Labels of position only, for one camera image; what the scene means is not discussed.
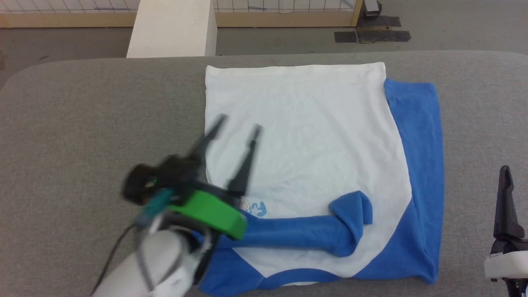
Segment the black cable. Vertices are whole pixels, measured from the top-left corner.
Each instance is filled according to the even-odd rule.
[[[105,265],[103,266],[102,268],[102,271],[101,271],[101,274],[99,274],[99,278],[97,279],[97,283],[96,285],[93,287],[93,290],[92,292],[90,293],[90,296],[93,295],[95,293],[95,291],[97,290],[97,288],[99,287],[99,285],[101,284],[102,280],[105,278],[105,275],[106,275],[106,271],[108,270],[108,267],[110,266],[110,262],[112,261],[113,257],[114,257],[114,254],[116,253],[117,251],[117,247],[121,244],[121,241],[123,240],[123,238],[125,238],[125,236],[127,235],[127,233],[134,227],[134,225],[130,225],[128,226],[125,231],[123,231],[123,233],[121,234],[121,236],[119,236],[119,238],[117,239],[117,242],[116,244],[114,244],[112,250],[110,251],[110,255],[108,255],[108,259],[106,260],[106,263]]]
[[[154,290],[154,285],[152,283],[152,278],[150,278],[147,265],[145,264],[143,249],[141,247],[141,229],[138,227],[134,229],[134,244],[136,245],[136,258],[139,265],[139,272],[141,273],[145,285],[147,285],[148,291],[152,292]]]

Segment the wooden frame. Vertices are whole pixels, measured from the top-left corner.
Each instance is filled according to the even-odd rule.
[[[363,0],[353,12],[216,13],[218,27],[355,27]],[[0,28],[133,27],[135,13],[0,14]]]

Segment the white grid panel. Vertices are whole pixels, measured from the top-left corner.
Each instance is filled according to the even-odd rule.
[[[355,0],[212,0],[215,12],[352,12]]]
[[[0,0],[0,14],[137,12],[140,0]],[[354,11],[355,0],[212,0],[216,12]]]

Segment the white robot part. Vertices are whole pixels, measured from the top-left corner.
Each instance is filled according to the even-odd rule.
[[[185,237],[170,230],[149,234],[143,240],[141,249],[145,266],[155,285],[154,291],[148,292],[137,255],[133,253],[112,271],[93,296],[184,296],[192,286],[201,253],[190,254]]]
[[[488,255],[484,271],[488,279],[528,279],[528,250]]]

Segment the teal connector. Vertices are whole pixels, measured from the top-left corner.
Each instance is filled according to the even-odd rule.
[[[170,189],[161,189],[156,195],[143,207],[141,214],[134,220],[134,225],[143,229],[154,220],[160,212],[170,204],[174,192]]]

